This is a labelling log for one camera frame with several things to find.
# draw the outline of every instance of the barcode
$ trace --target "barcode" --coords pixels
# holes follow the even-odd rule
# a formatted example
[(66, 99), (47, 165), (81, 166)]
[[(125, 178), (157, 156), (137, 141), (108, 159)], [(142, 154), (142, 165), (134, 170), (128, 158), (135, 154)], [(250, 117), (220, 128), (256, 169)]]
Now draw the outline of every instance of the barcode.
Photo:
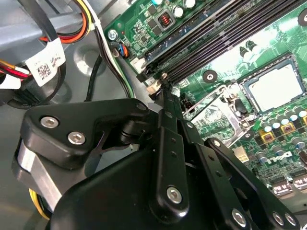
[(47, 78), (51, 74), (51, 70), (46, 63), (38, 67), (37, 72), (42, 80)]

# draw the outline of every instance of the white wire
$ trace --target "white wire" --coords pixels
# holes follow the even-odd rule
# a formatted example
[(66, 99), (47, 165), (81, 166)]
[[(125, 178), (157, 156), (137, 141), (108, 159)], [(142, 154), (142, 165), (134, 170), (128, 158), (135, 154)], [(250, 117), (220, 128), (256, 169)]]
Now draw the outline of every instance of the white wire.
[(94, 20), (94, 24), (98, 29), (98, 32), (102, 38), (102, 42), (104, 44), (104, 47), (106, 48), (106, 54), (109, 58), (109, 60), (111, 61), (111, 64), (114, 66), (114, 68), (117, 70), (117, 72), (120, 74), (120, 76), (122, 77), (122, 79), (128, 84), (128, 87), (130, 88), (130, 91), (132, 93), (132, 96), (135, 97), (133, 89), (131, 88), (131, 86), (129, 85), (128, 80), (126, 79), (125, 75), (123, 74), (122, 70), (118, 67), (118, 64), (116, 63), (116, 61), (113, 58), (113, 55), (111, 53), (111, 50), (109, 48), (109, 45), (106, 41), (106, 37), (105, 34), (103, 32), (100, 20), (98, 19), (98, 16), (96, 14), (96, 12), (93, 10), (91, 4), (88, 2), (88, 0), (83, 0), (84, 4), (87, 6), (88, 10), (91, 12), (92, 16), (93, 16), (93, 20)]

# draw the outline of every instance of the yellow wire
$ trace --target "yellow wire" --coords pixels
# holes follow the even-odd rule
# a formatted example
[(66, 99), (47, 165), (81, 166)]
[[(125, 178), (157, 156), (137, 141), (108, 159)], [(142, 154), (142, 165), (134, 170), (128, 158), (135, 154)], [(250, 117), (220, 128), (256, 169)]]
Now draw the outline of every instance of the yellow wire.
[(91, 26), (92, 26), (92, 17), (91, 17), (91, 14), (88, 10), (88, 8), (86, 7), (86, 5), (84, 4), (84, 2), (82, 0), (76, 0), (77, 2), (79, 2), (79, 4), (82, 6), (82, 8), (84, 9), (87, 17), (88, 17), (88, 20), (89, 20), (89, 29), (87, 31), (87, 35), (89, 34), (89, 32), (91, 31)]
[(32, 199), (32, 202), (34, 204), (34, 206), (36, 207), (36, 209), (38, 210), (39, 214), (42, 215), (43, 218), (49, 220), (49, 218), (45, 215), (44, 211), (42, 210), (38, 199), (37, 199), (37, 193), (34, 192), (32, 189), (29, 189), (29, 193), (30, 193), (30, 197)]
[(7, 66), (7, 67), (9, 67), (11, 69), (15, 69), (14, 65), (11, 65), (10, 63), (7, 63), (6, 61), (0, 60), (0, 63), (2, 63), (3, 65), (5, 65), (5, 66)]

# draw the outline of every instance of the orange wire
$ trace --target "orange wire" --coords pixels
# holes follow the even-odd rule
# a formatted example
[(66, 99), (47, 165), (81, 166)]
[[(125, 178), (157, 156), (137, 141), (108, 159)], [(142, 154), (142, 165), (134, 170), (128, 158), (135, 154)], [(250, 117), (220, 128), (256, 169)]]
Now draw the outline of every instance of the orange wire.
[[(77, 41), (84, 34), (87, 22), (86, 22), (85, 15), (83, 13), (82, 13), (82, 20), (83, 20), (83, 25), (82, 25), (80, 33), (77, 34), (75, 37), (73, 37), (71, 39), (61, 39), (62, 43), (64, 43), (64, 44), (73, 43), (73, 42)], [(48, 39), (46, 37), (41, 37), (40, 40), (48, 42)]]

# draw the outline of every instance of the gold chip component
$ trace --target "gold chip component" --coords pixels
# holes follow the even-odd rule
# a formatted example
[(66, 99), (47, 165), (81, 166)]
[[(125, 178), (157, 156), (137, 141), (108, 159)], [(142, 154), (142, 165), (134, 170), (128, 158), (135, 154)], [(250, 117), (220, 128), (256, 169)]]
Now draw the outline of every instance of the gold chip component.
[(263, 140), (264, 144), (268, 144), (272, 141), (275, 140), (275, 137), (273, 136), (273, 134), (271, 132), (266, 133), (264, 131), (259, 131), (259, 134), (261, 136), (261, 139)]
[(284, 134), (289, 134), (295, 131), (295, 128), (292, 123), (288, 123), (287, 125), (281, 126), (280, 129)]
[(248, 155), (246, 154), (245, 149), (243, 148), (243, 146), (240, 146), (238, 148), (234, 148), (232, 149), (235, 153), (235, 156), (242, 162), (247, 162), (249, 161)]

